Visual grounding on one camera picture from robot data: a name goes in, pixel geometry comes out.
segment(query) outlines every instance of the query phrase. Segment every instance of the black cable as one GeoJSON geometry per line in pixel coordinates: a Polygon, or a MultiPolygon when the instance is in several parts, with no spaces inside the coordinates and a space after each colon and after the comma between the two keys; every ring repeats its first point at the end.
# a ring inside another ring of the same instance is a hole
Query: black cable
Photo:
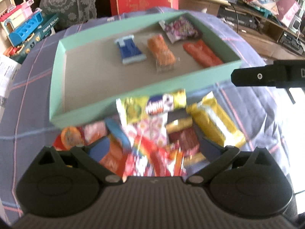
{"type": "Polygon", "coordinates": [[[305,190],[302,190],[302,191],[300,191],[300,192],[296,192],[296,193],[293,194],[293,196],[295,196],[295,195],[297,195],[297,194],[300,194],[300,193],[303,193],[303,192],[305,192],[305,190]]]}
{"type": "Polygon", "coordinates": [[[233,9],[235,10],[235,13],[236,13],[236,19],[237,19],[237,34],[238,34],[238,14],[237,14],[237,11],[236,11],[236,9],[235,9],[235,7],[234,7],[234,5],[232,4],[232,7],[233,7],[233,9]]]}

